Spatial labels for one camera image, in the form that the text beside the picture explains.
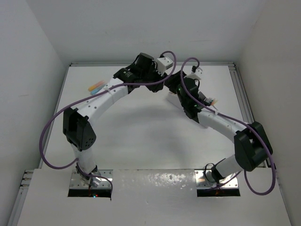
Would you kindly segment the pink highlighter yellow-orange cap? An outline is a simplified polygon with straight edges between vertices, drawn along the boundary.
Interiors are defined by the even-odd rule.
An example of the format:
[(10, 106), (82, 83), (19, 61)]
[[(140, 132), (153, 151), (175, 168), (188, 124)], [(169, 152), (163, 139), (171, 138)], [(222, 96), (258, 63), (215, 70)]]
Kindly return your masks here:
[(96, 88), (100, 87), (103, 84), (105, 84), (104, 81), (99, 81), (99, 82), (95, 83), (94, 85), (90, 86), (88, 88), (88, 91), (91, 92), (91, 91), (95, 90)]

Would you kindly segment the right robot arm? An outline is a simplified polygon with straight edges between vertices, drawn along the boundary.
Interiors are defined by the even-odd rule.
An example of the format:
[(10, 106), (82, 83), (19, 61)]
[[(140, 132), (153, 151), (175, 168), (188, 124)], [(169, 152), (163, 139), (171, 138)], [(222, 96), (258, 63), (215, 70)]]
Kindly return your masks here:
[(185, 114), (204, 127), (211, 127), (227, 137), (234, 144), (234, 154), (214, 164), (206, 179), (219, 183), (227, 176), (243, 170), (253, 171), (273, 153), (263, 126), (258, 122), (242, 125), (221, 117), (207, 108), (213, 103), (199, 91), (200, 83), (196, 78), (178, 72), (165, 81), (169, 91), (176, 94)]

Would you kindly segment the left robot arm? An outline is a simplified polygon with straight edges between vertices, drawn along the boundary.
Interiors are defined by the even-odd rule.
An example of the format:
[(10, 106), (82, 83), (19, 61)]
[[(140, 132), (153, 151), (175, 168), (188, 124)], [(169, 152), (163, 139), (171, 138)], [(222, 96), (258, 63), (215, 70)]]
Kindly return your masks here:
[(96, 141), (93, 126), (101, 115), (115, 102), (125, 97), (139, 83), (155, 83), (166, 77), (173, 60), (161, 55), (159, 58), (140, 53), (129, 66), (118, 70), (98, 95), (77, 108), (68, 108), (63, 113), (63, 134), (71, 144), (78, 160), (78, 171), (85, 179), (97, 171), (92, 145)]

